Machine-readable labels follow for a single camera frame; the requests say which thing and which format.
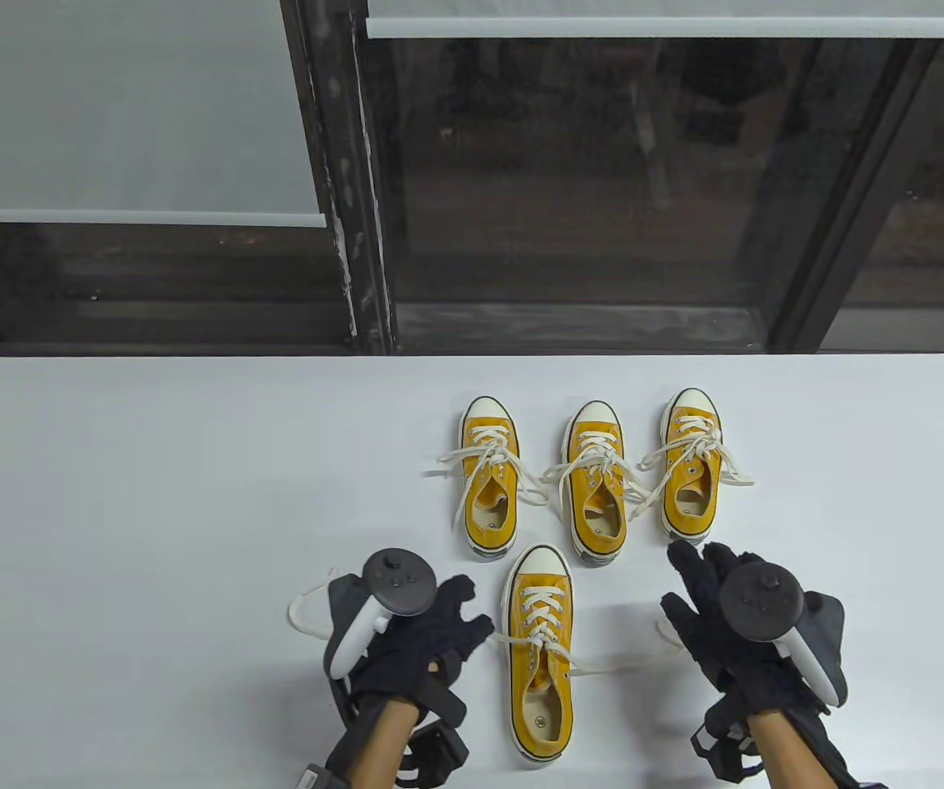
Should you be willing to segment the person's left hand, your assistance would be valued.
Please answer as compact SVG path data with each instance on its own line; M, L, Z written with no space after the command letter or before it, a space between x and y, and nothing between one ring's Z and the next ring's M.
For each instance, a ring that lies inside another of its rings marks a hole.
M471 620L462 616L462 605L475 595L475 582L468 575L454 575L439 585L425 612L393 617L349 673L352 702L357 706L370 699L414 703L433 664L446 667L446 658L454 655L457 667L464 665L494 634L490 616Z

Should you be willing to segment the person's right hand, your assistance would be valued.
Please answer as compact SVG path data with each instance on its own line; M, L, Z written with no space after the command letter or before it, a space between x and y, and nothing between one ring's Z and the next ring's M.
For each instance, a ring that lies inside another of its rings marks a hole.
M704 676L723 695L717 704L725 725L742 724L752 715L802 710L818 715L825 705L791 662L778 657L770 644L735 634L720 608L720 590L732 571L762 563L751 552L735 555L723 542L704 549L683 540L667 548L670 565L685 584L689 600L667 593L660 601L664 614Z

